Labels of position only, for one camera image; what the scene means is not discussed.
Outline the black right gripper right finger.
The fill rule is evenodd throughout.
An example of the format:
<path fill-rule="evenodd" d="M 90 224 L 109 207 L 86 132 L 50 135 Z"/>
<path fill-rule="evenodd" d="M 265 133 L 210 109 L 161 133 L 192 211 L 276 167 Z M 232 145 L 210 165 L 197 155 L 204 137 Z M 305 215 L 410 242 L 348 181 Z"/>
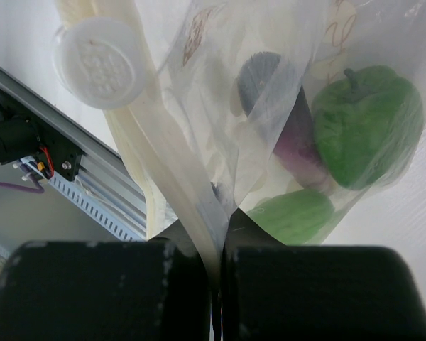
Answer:
<path fill-rule="evenodd" d="M 222 261 L 225 340 L 426 340 L 426 309 L 394 250 L 285 246 L 237 210 Z"/>

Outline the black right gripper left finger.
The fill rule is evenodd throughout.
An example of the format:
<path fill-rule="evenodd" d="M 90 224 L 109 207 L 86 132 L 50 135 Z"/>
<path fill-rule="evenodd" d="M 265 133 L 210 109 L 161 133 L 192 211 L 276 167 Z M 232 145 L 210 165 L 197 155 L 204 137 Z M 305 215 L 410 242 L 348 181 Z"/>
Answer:
<path fill-rule="evenodd" d="M 28 242 L 0 274 L 0 340 L 208 340 L 202 262 L 172 242 Z"/>

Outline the light green pepper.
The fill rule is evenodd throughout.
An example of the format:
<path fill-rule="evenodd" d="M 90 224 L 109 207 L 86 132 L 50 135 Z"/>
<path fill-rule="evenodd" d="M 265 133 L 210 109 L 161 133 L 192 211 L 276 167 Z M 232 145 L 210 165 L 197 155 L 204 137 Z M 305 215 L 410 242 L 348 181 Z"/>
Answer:
<path fill-rule="evenodd" d="M 318 234 L 334 211 L 325 194 L 303 189 L 273 197 L 249 210 L 247 215 L 279 242 L 301 245 Z"/>

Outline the clear dotted zip top bag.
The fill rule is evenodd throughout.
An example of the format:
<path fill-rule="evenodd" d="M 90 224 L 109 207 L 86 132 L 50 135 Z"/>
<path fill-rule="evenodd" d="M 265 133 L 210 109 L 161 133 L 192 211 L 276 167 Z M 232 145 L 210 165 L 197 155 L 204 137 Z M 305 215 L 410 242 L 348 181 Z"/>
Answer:
<path fill-rule="evenodd" d="M 55 5 L 62 21 L 56 72 L 79 101 L 104 113 L 129 175 L 144 192 L 147 236 L 174 212 L 214 283 L 235 210 L 310 189 L 273 154 L 301 89 L 314 131 L 318 92 L 344 79 L 347 68 L 385 65 L 417 88 L 423 130 L 426 125 L 426 1 Z M 238 75 L 264 51 L 279 54 L 280 66 L 245 115 Z M 321 242 L 363 196 L 396 182 L 414 153 L 404 169 L 363 190 L 340 186 L 329 172 L 332 190 L 317 191 L 335 211 L 306 243 Z"/>

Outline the green bell pepper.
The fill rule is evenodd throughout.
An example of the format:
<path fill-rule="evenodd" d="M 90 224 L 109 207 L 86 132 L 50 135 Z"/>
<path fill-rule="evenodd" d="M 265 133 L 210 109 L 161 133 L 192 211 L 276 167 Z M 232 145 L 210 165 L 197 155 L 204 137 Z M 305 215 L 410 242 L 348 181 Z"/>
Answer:
<path fill-rule="evenodd" d="M 385 65 L 344 75 L 313 99 L 314 138 L 336 183 L 363 190 L 408 164 L 424 126 L 422 98 Z"/>

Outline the purple eggplant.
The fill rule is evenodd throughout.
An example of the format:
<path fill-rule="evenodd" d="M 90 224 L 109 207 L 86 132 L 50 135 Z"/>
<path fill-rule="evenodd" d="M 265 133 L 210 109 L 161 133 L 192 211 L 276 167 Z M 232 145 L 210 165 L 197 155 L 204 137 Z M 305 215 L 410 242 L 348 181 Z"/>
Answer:
<path fill-rule="evenodd" d="M 249 115 L 258 103 L 280 66 L 280 60 L 279 54 L 264 51 L 252 55 L 241 67 L 237 90 L 245 115 Z M 312 116 L 303 89 L 298 92 L 273 154 L 302 187 L 323 193 L 332 190 L 331 176 L 315 146 Z"/>

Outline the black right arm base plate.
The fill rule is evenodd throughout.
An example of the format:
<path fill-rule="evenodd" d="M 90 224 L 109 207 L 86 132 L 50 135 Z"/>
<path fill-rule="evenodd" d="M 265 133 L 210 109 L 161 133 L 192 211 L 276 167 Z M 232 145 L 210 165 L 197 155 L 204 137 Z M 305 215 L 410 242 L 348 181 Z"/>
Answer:
<path fill-rule="evenodd" d="M 25 157 L 50 179 L 56 173 L 73 181 L 82 150 L 17 99 L 0 89 L 0 165 Z"/>

